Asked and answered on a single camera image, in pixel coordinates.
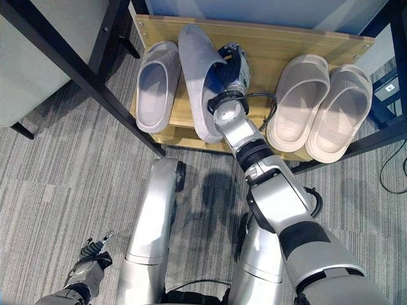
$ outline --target wooden shoe rack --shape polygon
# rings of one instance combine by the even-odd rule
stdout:
[[[216,48],[228,41],[239,43],[247,55],[251,74],[249,92],[274,92],[280,73],[286,64],[301,54],[324,57],[329,68],[355,62],[374,42],[370,37],[322,32],[274,25],[248,24],[194,18],[137,15],[136,27],[146,50],[153,44],[169,40],[178,42],[178,33],[186,24],[199,25],[212,39]],[[130,112],[135,116],[134,94]],[[266,98],[249,99],[248,117],[260,126],[268,116],[270,105]],[[211,151],[229,152],[226,143],[207,144],[195,133],[184,76],[181,73],[168,127],[152,137],[162,144]],[[309,161],[305,149],[280,153],[285,159]]]

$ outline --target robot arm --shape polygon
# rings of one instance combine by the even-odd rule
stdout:
[[[100,253],[111,235],[112,232],[109,232],[97,242],[88,239],[81,248],[79,261],[68,274],[64,288],[42,297],[36,305],[87,305],[90,299],[97,297],[104,270],[112,264],[109,253]]]
[[[278,236],[295,304],[390,304],[340,241],[311,217],[305,190],[272,154],[240,100],[217,99],[208,108],[245,172],[247,203],[259,227]]]

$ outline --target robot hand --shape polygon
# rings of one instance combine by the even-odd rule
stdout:
[[[112,234],[108,232],[97,242],[89,238],[81,247],[79,260],[68,272],[64,288],[42,297],[36,305],[87,305],[90,299],[97,297],[104,270],[112,264],[109,253],[100,251]]]

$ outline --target gray carpet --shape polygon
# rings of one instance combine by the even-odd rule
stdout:
[[[137,34],[132,39],[141,44]],[[128,107],[140,60],[125,55],[108,87]],[[90,236],[110,229],[114,264],[93,304],[114,304],[123,258],[151,162],[156,156],[104,109],[71,84],[24,120],[30,141],[0,130],[0,292],[3,304],[32,304],[62,287],[78,250]],[[366,122],[360,132],[373,131]],[[319,222],[332,230],[366,268],[393,304],[407,304],[407,195],[391,195],[378,181],[396,143],[300,175],[325,199]],[[167,288],[189,280],[231,280],[247,186],[229,155],[167,148],[187,164],[185,190],[177,198]],[[401,162],[385,171],[394,189],[406,186]],[[293,303],[284,277],[282,304]],[[188,290],[223,295],[212,283]]]

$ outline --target white slipper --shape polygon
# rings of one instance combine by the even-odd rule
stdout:
[[[291,60],[279,79],[277,112],[267,125],[267,139],[276,149],[297,151],[307,141],[312,122],[329,91],[328,63],[312,54]]]
[[[154,44],[145,54],[137,78],[135,120],[144,132],[162,131],[170,120],[181,63],[171,41]]]
[[[212,66],[225,64],[226,61],[197,25],[188,24],[181,29],[178,46],[195,131],[207,143],[220,142],[223,136],[216,130],[213,115],[207,110],[207,103],[212,97],[224,92]]]
[[[323,163],[343,156],[369,113],[373,94],[370,78],[354,65],[334,69],[330,78],[331,89],[305,144],[309,155]]]

